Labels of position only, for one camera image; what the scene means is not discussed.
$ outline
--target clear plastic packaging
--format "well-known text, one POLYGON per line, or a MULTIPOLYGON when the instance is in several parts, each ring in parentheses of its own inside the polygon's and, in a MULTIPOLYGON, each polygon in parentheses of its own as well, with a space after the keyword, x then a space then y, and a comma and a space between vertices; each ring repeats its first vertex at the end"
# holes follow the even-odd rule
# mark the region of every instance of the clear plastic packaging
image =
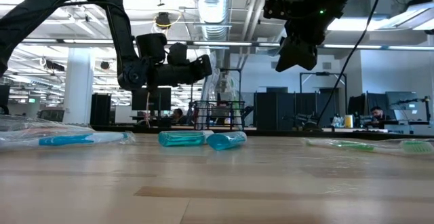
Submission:
POLYGON ((168 131, 158 134, 158 143, 164 147, 204 145, 212 131, 168 131))
POLYGON ((64 145, 129 144, 135 141, 134 135, 129 132, 97 132, 87 127, 44 119, 0 115, 0 151, 64 145))
POLYGON ((247 141, 244 132, 215 133, 207 138, 208 145, 219 151, 239 147, 247 141))
POLYGON ((434 139, 391 139, 375 143, 363 143, 340 139, 305 138, 306 145, 364 151, 371 153, 385 153, 401 156, 434 156, 434 139))

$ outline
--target white column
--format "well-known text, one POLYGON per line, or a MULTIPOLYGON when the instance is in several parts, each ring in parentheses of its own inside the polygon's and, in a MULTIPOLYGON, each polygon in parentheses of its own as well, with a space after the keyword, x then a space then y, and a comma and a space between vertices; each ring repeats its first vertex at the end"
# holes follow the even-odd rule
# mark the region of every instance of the white column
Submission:
MULTIPOLYGON (((428 45, 431 47, 434 47, 434 35, 428 35, 428 45)), ((433 118, 434 114, 434 52, 429 52, 429 69, 431 74, 431 88, 432 88, 432 95, 431 95, 431 119, 433 118)))
POLYGON ((36 118, 41 106, 41 97, 29 96, 27 102, 26 116, 36 118))
POLYGON ((70 48, 66 68, 64 123, 89 124, 94 64, 91 48, 70 48))

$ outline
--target black cabinet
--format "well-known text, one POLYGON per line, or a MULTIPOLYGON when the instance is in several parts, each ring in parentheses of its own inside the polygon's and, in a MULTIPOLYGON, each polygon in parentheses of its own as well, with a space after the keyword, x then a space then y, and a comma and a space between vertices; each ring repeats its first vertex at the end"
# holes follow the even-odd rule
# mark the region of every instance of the black cabinet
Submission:
POLYGON ((256 93, 255 114, 258 130, 291 130, 294 125, 294 94, 256 93))
POLYGON ((93 94, 90 110, 92 126, 108 126, 110 122, 111 95, 93 94))

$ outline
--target bottle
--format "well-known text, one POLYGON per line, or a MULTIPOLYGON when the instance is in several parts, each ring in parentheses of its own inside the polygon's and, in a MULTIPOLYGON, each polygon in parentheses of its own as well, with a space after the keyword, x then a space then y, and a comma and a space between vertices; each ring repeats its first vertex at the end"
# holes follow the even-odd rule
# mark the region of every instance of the bottle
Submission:
POLYGON ((158 142, 165 147, 198 146, 205 144, 212 131, 167 131, 158 134, 158 142))
POLYGON ((241 146, 246 140, 247 135, 244 132, 227 132, 210 135, 206 141, 211 148, 219 151, 241 146))

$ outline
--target fluorescent light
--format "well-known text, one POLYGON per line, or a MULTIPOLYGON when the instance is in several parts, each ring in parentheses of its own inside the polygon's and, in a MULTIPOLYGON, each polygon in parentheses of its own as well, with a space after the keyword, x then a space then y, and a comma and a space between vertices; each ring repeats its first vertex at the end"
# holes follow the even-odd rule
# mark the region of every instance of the fluorescent light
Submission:
POLYGON ((9 98, 28 98, 28 96, 9 95, 9 98))
POLYGON ((187 45, 186 41, 167 41, 168 45, 174 45, 175 43, 181 43, 181 44, 187 45))
MULTIPOLYGON (((324 44, 324 48, 336 48, 336 49, 352 49, 354 45, 345 45, 345 44, 324 44)), ((357 49, 380 49, 382 46, 380 45, 358 45, 357 49)))
POLYGON ((405 50, 405 51, 434 51, 434 47, 420 46, 389 46, 389 50, 405 50))
POLYGON ((420 15, 421 13, 427 11, 427 9, 421 9, 421 10, 410 10, 406 11, 402 14, 399 14, 397 16, 394 16, 388 20, 382 20, 380 22, 380 25, 378 26, 378 29, 389 29, 389 28, 396 28, 400 26, 401 24, 413 19, 414 17, 420 15))
POLYGON ((408 7, 407 11, 415 11, 415 10, 427 10, 434 7, 434 2, 428 2, 428 3, 419 3, 414 4, 408 7))
POLYGON ((46 20, 42 24, 74 24, 74 20, 46 20))
MULTIPOLYGON (((335 19, 327 27, 329 31, 364 31, 367 18, 341 18, 335 19)), ((381 20, 371 20, 368 31, 374 31, 380 27, 381 20)))
POLYGON ((280 48, 280 43, 259 43, 258 46, 268 48, 280 48))
POLYGON ((433 30, 434 29, 434 19, 428 20, 425 23, 421 24, 420 26, 417 26, 413 30, 433 30))
POLYGON ((217 45, 217 46, 252 46, 251 42, 234 42, 234 41, 194 41, 193 45, 217 45))
POLYGON ((231 28, 232 24, 193 23, 194 27, 224 27, 231 28))
POLYGON ((104 40, 104 39, 64 39, 66 43, 98 43, 98 44, 113 44, 113 40, 104 40))
POLYGON ((37 42, 37 43, 57 43, 55 39, 38 39, 38 38, 26 38, 22 42, 37 42))
POLYGON ((78 27, 82 28, 85 32, 89 33, 90 35, 95 35, 95 32, 93 30, 89 29, 84 23, 82 22, 76 22, 75 23, 78 27))

